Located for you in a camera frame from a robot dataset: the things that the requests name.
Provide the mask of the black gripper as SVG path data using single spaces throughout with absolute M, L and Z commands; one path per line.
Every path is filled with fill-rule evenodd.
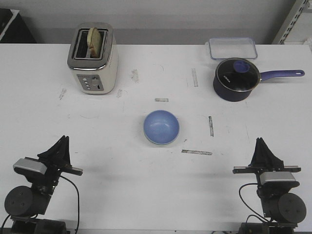
M 300 185 L 300 182 L 273 182 L 262 185 L 260 183 L 260 175 L 264 172 L 300 172 L 298 166 L 287 166 L 284 168 L 284 162 L 277 158 L 269 149 L 263 138 L 256 139 L 255 149 L 249 167 L 234 167 L 234 174 L 255 174 L 257 181 L 258 195 L 284 195 L 292 188 Z
M 29 159 L 42 162 L 47 167 L 46 173 L 43 175 L 26 171 L 25 177 L 32 184 L 31 188 L 39 193 L 52 195 L 59 183 L 61 173 L 77 176 L 83 174 L 82 169 L 71 165 L 68 136 L 62 136 L 50 149 L 37 154 L 37 157 L 38 159 Z

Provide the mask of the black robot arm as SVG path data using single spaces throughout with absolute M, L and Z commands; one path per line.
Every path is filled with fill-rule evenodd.
M 64 221 L 39 219 L 44 215 L 62 173 L 81 176 L 82 169 L 70 162 L 69 137 L 62 136 L 50 149 L 25 157 L 13 165 L 14 171 L 25 176 L 31 187 L 17 186 L 6 196 L 4 208 L 13 221 L 12 234 L 68 234 Z
M 256 193 L 261 200 L 263 214 L 253 211 L 260 222 L 246 220 L 238 230 L 240 234 L 292 234 L 307 215 L 304 201 L 290 192 L 300 183 L 293 174 L 298 166 L 286 166 L 269 149 L 263 138 L 256 139 L 254 154 L 246 167 L 234 167 L 234 174 L 255 174 Z

